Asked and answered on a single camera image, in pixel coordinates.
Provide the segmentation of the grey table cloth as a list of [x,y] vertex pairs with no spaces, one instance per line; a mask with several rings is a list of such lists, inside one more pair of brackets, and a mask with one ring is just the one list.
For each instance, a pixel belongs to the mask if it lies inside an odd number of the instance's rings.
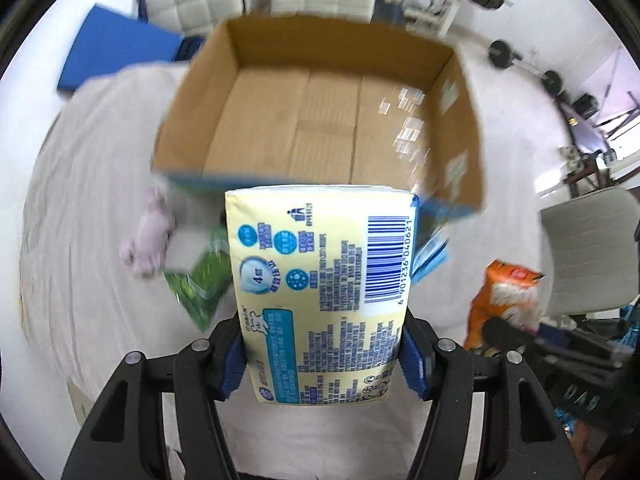
[[[485,168],[485,203],[448,226],[447,260],[411,289],[410,307],[442,336],[462,340],[486,266],[540,269],[539,178],[563,135],[540,85],[498,72],[460,49]],[[200,336],[163,278],[137,278],[120,258],[154,181],[157,128],[186,72],[182,64],[127,68],[88,81],[55,119],[36,161],[23,214],[24,331],[40,356],[90,399],[131,350],[164,356]],[[242,471],[288,479],[402,479],[426,403],[395,375],[382,401],[286,408],[243,382],[219,405]]]

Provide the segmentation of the dark wooden stool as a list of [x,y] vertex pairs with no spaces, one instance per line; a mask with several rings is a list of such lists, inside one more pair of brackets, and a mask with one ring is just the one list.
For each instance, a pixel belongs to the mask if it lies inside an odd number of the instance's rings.
[[610,166],[616,162],[614,150],[597,150],[590,154],[577,153],[567,159],[567,175],[563,183],[568,187],[571,198],[580,196],[579,183],[586,180],[593,191],[612,188],[616,180],[612,177]]

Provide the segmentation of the beige chair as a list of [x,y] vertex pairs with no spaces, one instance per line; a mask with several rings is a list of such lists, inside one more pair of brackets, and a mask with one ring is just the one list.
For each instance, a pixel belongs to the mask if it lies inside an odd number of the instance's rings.
[[611,311],[639,293],[639,203],[605,188],[544,208],[540,299],[549,318]]

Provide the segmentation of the floor barbell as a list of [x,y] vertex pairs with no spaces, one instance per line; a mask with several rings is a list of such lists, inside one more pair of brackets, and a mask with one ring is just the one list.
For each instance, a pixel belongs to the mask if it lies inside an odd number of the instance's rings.
[[555,101],[567,104],[580,117],[589,119],[598,111],[599,102],[590,93],[584,93],[575,101],[570,100],[570,95],[564,89],[564,78],[555,70],[541,70],[533,64],[525,61],[520,52],[515,51],[510,44],[502,39],[494,40],[487,49],[488,60],[497,70],[508,70],[515,66],[525,70],[538,78],[544,91]]

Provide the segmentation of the blue foam mat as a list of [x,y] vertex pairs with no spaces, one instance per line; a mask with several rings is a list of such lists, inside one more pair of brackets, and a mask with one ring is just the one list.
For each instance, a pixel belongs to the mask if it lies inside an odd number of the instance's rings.
[[86,80],[140,63],[171,62],[182,37],[155,25],[94,6],[68,52],[58,90],[73,92]]

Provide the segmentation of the pink plush toy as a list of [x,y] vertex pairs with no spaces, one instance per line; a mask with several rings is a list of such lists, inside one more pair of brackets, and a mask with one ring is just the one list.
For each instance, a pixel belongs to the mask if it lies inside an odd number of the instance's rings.
[[120,245],[119,257],[133,274],[149,278],[163,270],[167,247],[176,227],[174,214],[159,188],[150,188],[134,236]]

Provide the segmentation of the black blue weight bench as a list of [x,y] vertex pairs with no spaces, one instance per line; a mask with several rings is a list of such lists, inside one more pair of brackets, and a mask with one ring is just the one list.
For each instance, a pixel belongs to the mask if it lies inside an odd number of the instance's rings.
[[406,0],[375,0],[371,21],[405,27],[411,18],[405,14]]

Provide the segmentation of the green snack bag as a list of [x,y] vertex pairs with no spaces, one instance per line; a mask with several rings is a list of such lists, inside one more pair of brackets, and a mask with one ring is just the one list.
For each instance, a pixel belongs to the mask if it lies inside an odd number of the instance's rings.
[[232,282],[226,224],[218,222],[208,235],[205,226],[183,226],[171,235],[163,276],[191,322],[207,330],[220,298]]

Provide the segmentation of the dark blue garment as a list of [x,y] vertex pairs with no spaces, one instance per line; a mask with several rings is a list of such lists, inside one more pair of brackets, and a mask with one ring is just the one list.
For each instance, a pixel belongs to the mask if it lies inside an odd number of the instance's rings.
[[198,54],[205,40],[204,36],[184,36],[181,39],[174,61],[186,62],[192,60]]

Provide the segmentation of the light blue snack packet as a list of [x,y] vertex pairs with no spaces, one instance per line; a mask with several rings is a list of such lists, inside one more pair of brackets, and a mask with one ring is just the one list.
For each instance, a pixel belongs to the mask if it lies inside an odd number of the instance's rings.
[[411,281],[413,283],[420,282],[447,261],[448,243],[448,234],[440,226],[425,242],[416,245],[411,267]]

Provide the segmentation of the orange snack bag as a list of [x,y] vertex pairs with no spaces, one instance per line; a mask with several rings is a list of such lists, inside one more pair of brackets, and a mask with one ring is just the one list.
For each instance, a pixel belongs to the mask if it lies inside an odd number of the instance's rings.
[[539,285],[544,274],[526,266],[494,260],[485,270],[485,281],[471,302],[466,350],[484,346],[482,329],[490,318],[502,318],[516,328],[536,332],[544,309]]

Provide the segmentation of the yellow tissue pack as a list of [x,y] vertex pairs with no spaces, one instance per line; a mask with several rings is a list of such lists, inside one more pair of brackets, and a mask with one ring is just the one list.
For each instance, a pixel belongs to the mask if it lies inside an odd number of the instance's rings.
[[256,398],[384,398],[408,307],[416,196],[387,186],[260,186],[227,192],[224,209]]

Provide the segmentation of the open cardboard box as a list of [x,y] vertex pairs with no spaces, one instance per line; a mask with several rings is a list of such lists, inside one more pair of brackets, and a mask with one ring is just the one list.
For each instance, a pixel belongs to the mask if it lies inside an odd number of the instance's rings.
[[151,165],[185,185],[385,185],[431,214],[484,203],[474,102],[454,48],[383,23],[245,15],[215,28]]

